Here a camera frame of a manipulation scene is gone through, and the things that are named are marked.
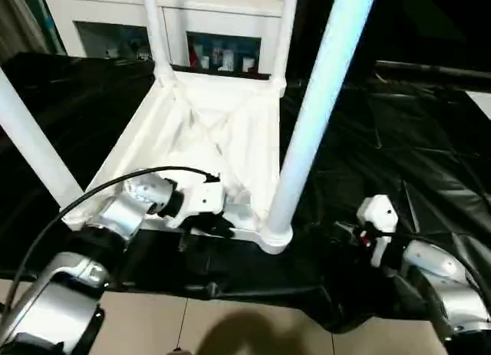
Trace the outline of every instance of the glass cabinet door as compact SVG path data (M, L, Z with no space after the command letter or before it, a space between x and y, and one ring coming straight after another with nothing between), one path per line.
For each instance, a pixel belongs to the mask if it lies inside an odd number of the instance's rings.
M234 73L258 72L261 38L192 31L186 36L190 67Z
M145 27L74 21L88 58L151 60Z

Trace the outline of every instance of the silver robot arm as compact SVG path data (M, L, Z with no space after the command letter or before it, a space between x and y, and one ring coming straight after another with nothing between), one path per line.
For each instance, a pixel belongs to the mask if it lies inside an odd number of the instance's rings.
M390 235L397 234L398 222L389 198L385 195L366 198L357 217L364 229L360 237L372 249L371 265L386 269L384 253L393 240ZM375 239L367 238L369 225L375 229L375 236L378 232L383 234ZM491 330L491 317L476 289L476 282L463 264L447 251L415 237L404 249L398 274L425 300L428 319L443 342L463 334Z
M155 173L118 189L2 318L0 353L88 353L104 320L99 301L111 271L146 216L158 213L178 225L176 216L199 214L199 207L184 210L186 194Z

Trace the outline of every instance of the cabinet door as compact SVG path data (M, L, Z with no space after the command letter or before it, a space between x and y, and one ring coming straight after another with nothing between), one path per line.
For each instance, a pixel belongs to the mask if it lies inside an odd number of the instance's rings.
M272 72L280 18L180 8L163 14L173 64Z
M70 56L151 58L142 5L85 0L46 0ZM163 38L166 40L163 17Z

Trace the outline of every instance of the curtain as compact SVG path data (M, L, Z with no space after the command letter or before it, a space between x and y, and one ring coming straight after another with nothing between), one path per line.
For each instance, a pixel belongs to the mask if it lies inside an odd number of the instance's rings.
M48 46L25 0L0 0L0 64L18 52L48 53Z

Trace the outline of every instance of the metal rod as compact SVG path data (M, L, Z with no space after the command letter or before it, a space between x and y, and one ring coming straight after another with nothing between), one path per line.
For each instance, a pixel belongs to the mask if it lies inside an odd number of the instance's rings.
M84 192L0 69L0 126L61 208Z
M348 71L373 0L334 0L288 146L265 231L291 233L293 214Z
M163 32L160 26L159 10L155 0L143 0L147 13L147 34L152 51L152 59L155 61L153 73L160 84L174 79L174 71L167 60L166 52L163 47Z
M283 0L283 13L280 31L278 35L278 45L276 48L275 66L271 76L273 84L280 83L286 86L285 72L288 62L288 53L290 52L290 43L292 41L293 23L295 21L295 12L297 9L297 0Z

